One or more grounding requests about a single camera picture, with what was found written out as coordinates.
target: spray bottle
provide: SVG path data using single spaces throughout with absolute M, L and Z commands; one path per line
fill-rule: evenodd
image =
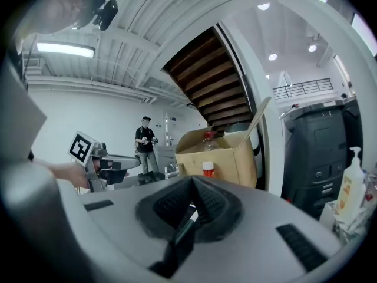
M 352 159 L 351 165 L 344 170 L 343 181 L 335 206 L 341 220 L 346 225 L 351 223 L 358 214 L 366 192 L 365 173 L 360 168 L 360 159 L 358 158 L 361 149 L 353 147 L 350 150 L 355 152 L 355 157 Z

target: recessed light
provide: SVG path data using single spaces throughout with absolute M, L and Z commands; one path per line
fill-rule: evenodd
M 317 45 L 311 45 L 309 46 L 309 51 L 310 52 L 315 52 L 317 50 Z
M 94 56 L 94 47 L 70 44 L 64 42 L 39 42 L 37 49 L 40 52 L 57 52 L 60 54 L 74 54 L 82 57 L 92 58 Z
M 270 54 L 269 56 L 270 61 L 276 60 L 276 58 L 277 58 L 277 54 Z
M 258 8 L 259 8 L 261 11 L 265 11 L 265 10 L 268 9 L 269 7 L 270 7 L 270 4 L 269 4 L 269 3 L 265 3 L 265 4 L 258 5 Z

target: person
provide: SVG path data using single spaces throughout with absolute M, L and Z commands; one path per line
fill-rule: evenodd
M 23 73 L 22 43 L 31 34 L 53 34 L 67 27 L 84 27 L 95 16 L 95 11 L 105 0 L 37 0 L 28 15 L 21 22 L 14 35 L 14 42 L 8 48 L 8 57 L 27 90 L 28 83 Z M 85 169 L 78 163 L 52 164 L 34 158 L 32 152 L 29 160 L 41 164 L 54 174 L 56 178 L 69 180 L 75 187 L 88 188 Z M 96 170 L 100 169 L 100 161 L 95 161 Z
M 141 127 L 136 130 L 135 135 L 135 139 L 139 143 L 138 151 L 144 174 L 148 173 L 148 159 L 152 165 L 152 171 L 158 172 L 158 166 L 152 145 L 157 142 L 157 138 L 152 129 L 148 128 L 150 121 L 151 118 L 144 116 L 141 120 Z

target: staircase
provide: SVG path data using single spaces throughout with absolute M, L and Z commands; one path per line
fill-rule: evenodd
M 251 121 L 236 68 L 214 29 L 188 43 L 164 69 L 219 134 L 232 124 Z

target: balcony railing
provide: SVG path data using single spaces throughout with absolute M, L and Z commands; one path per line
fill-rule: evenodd
M 303 94 L 317 93 L 333 89 L 330 78 L 323 78 L 321 80 L 308 81 L 290 86 L 283 86 L 273 89 L 275 99 L 301 96 Z

